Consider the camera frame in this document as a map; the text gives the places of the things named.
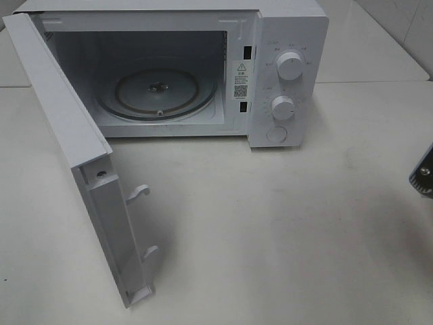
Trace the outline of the white timer knob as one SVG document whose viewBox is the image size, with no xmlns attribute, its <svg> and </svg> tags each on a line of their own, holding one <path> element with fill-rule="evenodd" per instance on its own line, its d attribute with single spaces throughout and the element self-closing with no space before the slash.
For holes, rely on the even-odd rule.
<svg viewBox="0 0 433 325">
<path fill-rule="evenodd" d="M 280 95 L 271 102 L 271 114 L 275 120 L 285 121 L 293 117 L 296 105 L 294 101 L 286 96 Z"/>
</svg>

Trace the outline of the white microwave oven body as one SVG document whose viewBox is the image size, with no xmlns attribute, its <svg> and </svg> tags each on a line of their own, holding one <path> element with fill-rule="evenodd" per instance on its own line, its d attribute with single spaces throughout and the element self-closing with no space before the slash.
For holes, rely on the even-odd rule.
<svg viewBox="0 0 433 325">
<path fill-rule="evenodd" d="M 253 148 L 299 146 L 328 17 L 316 1 L 26 1 L 28 14 L 102 135 L 245 136 Z M 277 58 L 297 51 L 286 81 Z M 250 61 L 248 98 L 233 98 L 233 61 Z M 295 105 L 275 120 L 280 95 Z M 284 127 L 284 143 L 267 139 Z"/>
</svg>

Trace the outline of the upper white power knob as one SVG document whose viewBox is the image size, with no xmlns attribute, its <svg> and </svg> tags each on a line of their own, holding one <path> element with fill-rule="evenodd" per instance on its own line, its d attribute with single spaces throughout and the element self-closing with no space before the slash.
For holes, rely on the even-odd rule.
<svg viewBox="0 0 433 325">
<path fill-rule="evenodd" d="M 297 79 L 304 68 L 304 58 L 297 51 L 285 51 L 277 58 L 277 72 L 281 79 Z"/>
</svg>

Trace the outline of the white microwave door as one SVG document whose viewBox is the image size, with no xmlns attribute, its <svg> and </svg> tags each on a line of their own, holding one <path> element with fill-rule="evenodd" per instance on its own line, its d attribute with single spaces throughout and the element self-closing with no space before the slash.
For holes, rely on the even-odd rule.
<svg viewBox="0 0 433 325">
<path fill-rule="evenodd" d="M 152 296 L 159 248 L 139 248 L 127 205 L 150 189 L 125 196 L 112 149 L 28 14 L 3 19 L 21 64 L 81 194 L 125 307 Z"/>
</svg>

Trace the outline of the round white door button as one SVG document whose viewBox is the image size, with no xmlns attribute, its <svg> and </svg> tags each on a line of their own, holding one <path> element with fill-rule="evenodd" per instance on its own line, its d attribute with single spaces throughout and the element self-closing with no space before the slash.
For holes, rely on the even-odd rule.
<svg viewBox="0 0 433 325">
<path fill-rule="evenodd" d="M 267 139 L 276 144 L 284 143 L 288 132 L 284 127 L 274 127 L 267 132 Z"/>
</svg>

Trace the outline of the white warning label sticker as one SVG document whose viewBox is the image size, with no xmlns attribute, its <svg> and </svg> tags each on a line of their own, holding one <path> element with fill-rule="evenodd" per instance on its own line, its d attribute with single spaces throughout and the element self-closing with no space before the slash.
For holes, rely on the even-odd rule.
<svg viewBox="0 0 433 325">
<path fill-rule="evenodd" d="M 248 98 L 248 86 L 250 83 L 250 61 L 236 60 L 233 61 L 232 81 L 233 81 L 233 98 L 243 100 Z"/>
</svg>

